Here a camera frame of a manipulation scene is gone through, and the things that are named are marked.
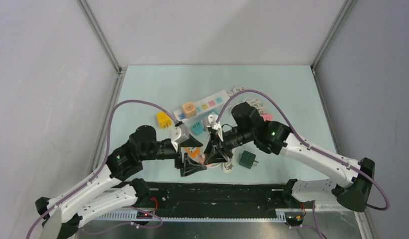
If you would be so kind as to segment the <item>orange power strip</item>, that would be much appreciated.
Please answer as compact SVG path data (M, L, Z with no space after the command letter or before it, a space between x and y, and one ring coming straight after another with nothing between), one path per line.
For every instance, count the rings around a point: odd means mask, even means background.
M185 147L184 150L188 154L188 156L192 159L196 158L201 154L201 148L200 147Z

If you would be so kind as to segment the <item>yellow cube plug adapter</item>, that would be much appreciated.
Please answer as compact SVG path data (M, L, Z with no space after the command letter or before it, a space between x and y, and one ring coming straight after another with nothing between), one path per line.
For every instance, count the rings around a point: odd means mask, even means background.
M161 129L169 128L172 125L171 118L165 112L158 112L156 114L158 127Z

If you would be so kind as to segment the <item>beige cube plug adapter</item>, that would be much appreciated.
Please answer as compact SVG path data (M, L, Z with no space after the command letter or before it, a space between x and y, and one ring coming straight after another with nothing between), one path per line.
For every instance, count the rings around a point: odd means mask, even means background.
M187 119L193 118L197 115L197 107L194 102L186 102L182 104L182 110Z

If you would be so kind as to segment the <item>pink small plug adapter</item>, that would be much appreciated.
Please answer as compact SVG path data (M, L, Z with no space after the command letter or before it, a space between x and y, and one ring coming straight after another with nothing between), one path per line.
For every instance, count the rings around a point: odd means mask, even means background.
M200 164L204 165L205 167L208 167L207 165L205 165L205 156L204 156L203 154L197 156L197 161L198 161Z

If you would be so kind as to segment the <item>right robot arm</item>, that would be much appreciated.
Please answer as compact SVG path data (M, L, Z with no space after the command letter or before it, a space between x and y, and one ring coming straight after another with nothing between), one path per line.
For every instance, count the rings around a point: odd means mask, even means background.
M216 114L204 119L204 128L209 133L205 165L226 163L235 148L252 142L266 154L296 160L328 177L315 181L290 179L282 195L287 207L295 208L309 201L337 201L351 211L365 211L375 172L373 160L351 159L317 148L306 139L299 139L289 126L264 120L248 103L237 104L231 114L237 125L228 131L222 130Z

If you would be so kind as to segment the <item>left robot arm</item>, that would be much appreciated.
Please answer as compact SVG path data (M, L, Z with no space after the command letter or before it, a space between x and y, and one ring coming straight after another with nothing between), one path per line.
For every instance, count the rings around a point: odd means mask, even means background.
M182 154L181 147L201 147L202 143L180 124L171 131L171 138L157 140L156 130L142 125L129 136L128 141L107 157L106 163L70 191L56 198L41 197L35 201L38 214L46 222L56 209L61 209L60 239L68 239L79 228L112 210L137 205L145 207L151 200L150 188L143 179L135 178L119 190L104 191L119 185L143 169L147 160L172 159L182 175L188 175L186 165L191 159Z

